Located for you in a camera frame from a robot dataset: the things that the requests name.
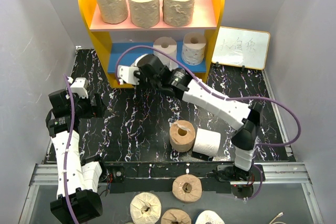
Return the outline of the white patterned paper roll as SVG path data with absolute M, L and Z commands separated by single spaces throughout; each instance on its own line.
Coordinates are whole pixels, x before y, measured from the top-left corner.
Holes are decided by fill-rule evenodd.
M 136 58 L 136 60 L 132 63 L 132 67 L 137 67 L 138 66 L 138 63 L 139 63 L 139 61 L 143 58 L 143 57 L 145 57 L 147 54 L 143 54 L 143 55 L 141 55 L 141 56 L 139 56 L 138 58 Z

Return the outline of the plain white roll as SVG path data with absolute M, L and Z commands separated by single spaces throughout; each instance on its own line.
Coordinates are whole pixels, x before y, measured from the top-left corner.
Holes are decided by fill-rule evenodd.
M 192 151 L 209 157 L 215 157 L 220 147 L 220 141 L 220 133 L 205 129 L 197 129 Z

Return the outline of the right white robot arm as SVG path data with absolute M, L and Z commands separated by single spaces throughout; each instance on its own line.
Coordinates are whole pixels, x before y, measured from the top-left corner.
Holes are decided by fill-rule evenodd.
M 154 54 L 140 56 L 133 66 L 136 67 L 133 76 L 139 79 L 140 86 L 152 87 L 164 95 L 200 106 L 228 123 L 235 130 L 231 138 L 236 155 L 234 174 L 240 180 L 247 180 L 253 174 L 253 156 L 262 116 L 259 103 L 230 101 L 184 68 L 170 70 Z

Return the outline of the tan roll with white scrap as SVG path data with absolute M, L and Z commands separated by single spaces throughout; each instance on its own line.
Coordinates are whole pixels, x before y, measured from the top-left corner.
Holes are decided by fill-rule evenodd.
M 178 152 L 188 152 L 194 145 L 196 132 L 186 120 L 177 120 L 170 126 L 170 144 Z

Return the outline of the white dotted roll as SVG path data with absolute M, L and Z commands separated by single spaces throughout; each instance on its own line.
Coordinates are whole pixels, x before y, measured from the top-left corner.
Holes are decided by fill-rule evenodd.
M 200 33 L 188 33 L 184 36 L 182 60 L 188 65 L 199 65 L 205 56 L 206 38 Z

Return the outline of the tan paper roll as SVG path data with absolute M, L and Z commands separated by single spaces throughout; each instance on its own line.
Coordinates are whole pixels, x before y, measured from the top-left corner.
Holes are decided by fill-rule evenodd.
M 172 27 L 184 27 L 192 22 L 195 0 L 163 0 L 163 20 Z
M 160 0 L 128 0 L 132 23 L 150 28 L 160 21 Z
M 105 23 L 118 24 L 128 17 L 126 0 L 97 0 L 97 4 Z

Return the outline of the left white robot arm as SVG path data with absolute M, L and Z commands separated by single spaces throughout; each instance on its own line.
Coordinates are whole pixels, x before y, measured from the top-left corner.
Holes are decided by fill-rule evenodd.
M 79 121 L 102 117 L 106 110 L 100 95 L 94 98 L 95 105 L 85 88 L 49 94 L 52 108 L 46 126 L 58 169 L 57 199 L 50 203 L 50 210 L 61 223 L 84 223 L 103 213 L 98 184 L 108 177 L 108 168 L 98 155 L 83 162 L 79 155 Z

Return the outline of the white paper roll sheet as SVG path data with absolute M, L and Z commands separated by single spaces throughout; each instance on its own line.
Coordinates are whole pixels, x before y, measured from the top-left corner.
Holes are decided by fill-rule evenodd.
M 167 55 L 172 57 L 173 59 L 177 59 L 177 43 L 171 37 L 160 37 L 158 38 L 154 44 L 153 48 L 159 49 L 160 51 L 165 52 Z M 166 65 L 171 71 L 178 68 L 178 64 L 172 61 L 170 58 L 167 58 L 163 54 L 153 51 L 153 54 L 157 56 L 161 62 Z

